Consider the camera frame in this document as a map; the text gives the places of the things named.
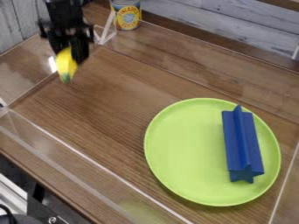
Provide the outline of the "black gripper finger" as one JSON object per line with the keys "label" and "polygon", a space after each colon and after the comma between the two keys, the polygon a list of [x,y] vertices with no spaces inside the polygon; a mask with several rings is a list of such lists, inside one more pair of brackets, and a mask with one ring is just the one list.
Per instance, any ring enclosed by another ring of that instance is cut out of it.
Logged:
{"label": "black gripper finger", "polygon": [[89,37],[82,30],[69,31],[70,56],[81,64],[89,56]]}
{"label": "black gripper finger", "polygon": [[50,49],[53,50],[54,54],[58,54],[58,52],[69,46],[68,37],[66,36],[47,36]]}

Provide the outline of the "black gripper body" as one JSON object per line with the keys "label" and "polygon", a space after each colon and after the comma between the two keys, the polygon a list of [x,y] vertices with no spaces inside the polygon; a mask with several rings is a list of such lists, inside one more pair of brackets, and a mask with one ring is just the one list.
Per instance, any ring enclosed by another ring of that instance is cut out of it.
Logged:
{"label": "black gripper body", "polygon": [[82,7],[92,0],[42,0],[49,19],[38,19],[39,36],[46,39],[45,29],[66,30],[72,28],[89,27],[89,23],[84,19]]}

